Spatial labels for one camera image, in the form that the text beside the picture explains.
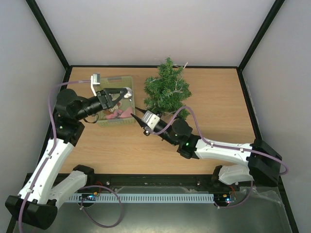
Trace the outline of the silver ball ornament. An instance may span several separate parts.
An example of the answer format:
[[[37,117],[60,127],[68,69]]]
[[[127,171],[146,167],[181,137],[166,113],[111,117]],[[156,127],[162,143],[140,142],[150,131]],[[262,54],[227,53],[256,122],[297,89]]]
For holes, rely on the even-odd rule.
[[[123,98],[126,100],[131,100],[133,98],[133,90],[131,88],[126,88],[126,93],[124,94]]]

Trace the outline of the green plastic basket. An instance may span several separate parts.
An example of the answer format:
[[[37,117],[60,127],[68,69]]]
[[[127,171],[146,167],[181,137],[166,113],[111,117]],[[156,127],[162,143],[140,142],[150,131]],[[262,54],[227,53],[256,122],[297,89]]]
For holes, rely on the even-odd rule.
[[[105,88],[133,88],[133,79],[131,76],[117,76],[101,78],[100,86],[96,87],[96,90]],[[112,109],[103,110],[98,113],[99,118],[97,124],[104,126],[117,126],[132,124],[135,119],[131,114],[135,113],[135,101],[134,96],[130,100],[121,99]]]

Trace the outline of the small green christmas tree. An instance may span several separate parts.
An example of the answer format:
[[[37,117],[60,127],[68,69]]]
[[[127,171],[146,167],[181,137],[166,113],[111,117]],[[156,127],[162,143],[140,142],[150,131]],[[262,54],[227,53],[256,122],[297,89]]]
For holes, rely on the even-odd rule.
[[[158,66],[156,77],[149,77],[144,82],[146,109],[153,113],[172,116],[185,106],[184,101],[192,96],[190,85],[183,78],[185,66],[178,66],[168,57]]]

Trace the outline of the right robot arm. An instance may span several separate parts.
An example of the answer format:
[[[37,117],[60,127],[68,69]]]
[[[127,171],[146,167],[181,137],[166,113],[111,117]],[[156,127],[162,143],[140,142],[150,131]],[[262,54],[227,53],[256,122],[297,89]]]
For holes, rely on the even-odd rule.
[[[179,116],[170,122],[161,119],[160,114],[141,110],[143,118],[132,115],[144,134],[158,135],[162,140],[177,146],[177,152],[186,159],[217,159],[230,162],[231,166],[217,166],[214,169],[212,185],[223,190],[228,185],[255,181],[261,185],[276,187],[282,157],[266,142],[255,139],[253,143],[233,144],[213,141],[201,134],[194,135],[192,127]]]

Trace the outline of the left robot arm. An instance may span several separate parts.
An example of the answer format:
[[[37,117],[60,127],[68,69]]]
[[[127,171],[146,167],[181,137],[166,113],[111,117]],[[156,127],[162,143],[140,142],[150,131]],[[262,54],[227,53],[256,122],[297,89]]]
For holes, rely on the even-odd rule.
[[[94,186],[94,169],[83,165],[77,165],[59,184],[55,185],[54,181],[83,133],[83,121],[132,96],[133,91],[128,87],[105,88],[88,99],[78,96],[72,89],[58,93],[55,111],[51,114],[52,135],[44,155],[24,187],[5,202],[5,207],[18,221],[20,232],[24,223],[43,230],[49,228],[70,196]]]

